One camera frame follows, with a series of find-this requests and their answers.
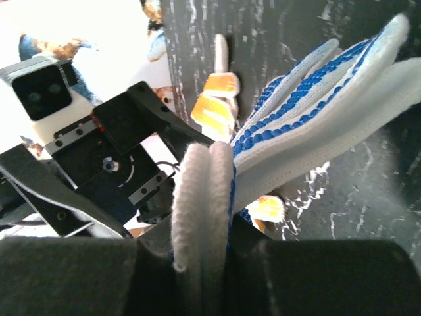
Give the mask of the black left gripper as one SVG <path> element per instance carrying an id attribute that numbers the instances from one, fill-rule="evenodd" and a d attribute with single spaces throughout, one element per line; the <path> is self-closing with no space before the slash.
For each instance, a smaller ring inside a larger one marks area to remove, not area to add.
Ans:
<path id="1" fill-rule="evenodd" d="M 84 197 L 23 145 L 1 154 L 1 174 L 60 237 L 129 238 L 120 223 L 136 217 L 156 224 L 171 212 L 175 174 L 161 170 L 166 160 L 154 161 L 141 145 L 152 134 L 176 159 L 168 163 L 174 172 L 189 144 L 213 143 L 164 105 L 146 82 L 139 82 L 58 131 L 45 146 Z"/>

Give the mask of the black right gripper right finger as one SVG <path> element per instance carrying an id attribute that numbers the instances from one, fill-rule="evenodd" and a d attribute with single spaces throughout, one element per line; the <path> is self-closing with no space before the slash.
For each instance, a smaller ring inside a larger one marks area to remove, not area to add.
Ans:
<path id="1" fill-rule="evenodd" d="M 225 315 L 419 315 L 420 277 L 387 240 L 275 241 L 230 232 Z"/>

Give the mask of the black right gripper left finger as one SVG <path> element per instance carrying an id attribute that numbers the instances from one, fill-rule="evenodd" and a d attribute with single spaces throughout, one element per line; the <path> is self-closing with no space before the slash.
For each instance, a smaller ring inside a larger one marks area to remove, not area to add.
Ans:
<path id="1" fill-rule="evenodd" d="M 137 239 L 1 241 L 2 315 L 178 315 L 170 225 Z"/>

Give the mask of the blue dotted white glove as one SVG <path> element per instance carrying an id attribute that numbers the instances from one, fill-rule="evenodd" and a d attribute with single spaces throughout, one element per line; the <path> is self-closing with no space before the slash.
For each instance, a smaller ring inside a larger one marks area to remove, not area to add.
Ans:
<path id="1" fill-rule="evenodd" d="M 395 15 L 338 56 L 331 39 L 271 81 L 232 138 L 230 211 L 365 140 L 420 102 L 420 59 L 398 61 L 410 21 Z"/>

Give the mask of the white knit glove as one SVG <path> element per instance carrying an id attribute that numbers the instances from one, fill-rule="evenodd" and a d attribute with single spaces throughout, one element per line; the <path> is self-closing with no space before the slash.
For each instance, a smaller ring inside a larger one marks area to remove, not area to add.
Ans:
<path id="1" fill-rule="evenodd" d="M 187 315 L 221 315 L 235 190 L 226 142 L 189 144 L 180 163 L 171 215 L 172 266 Z"/>

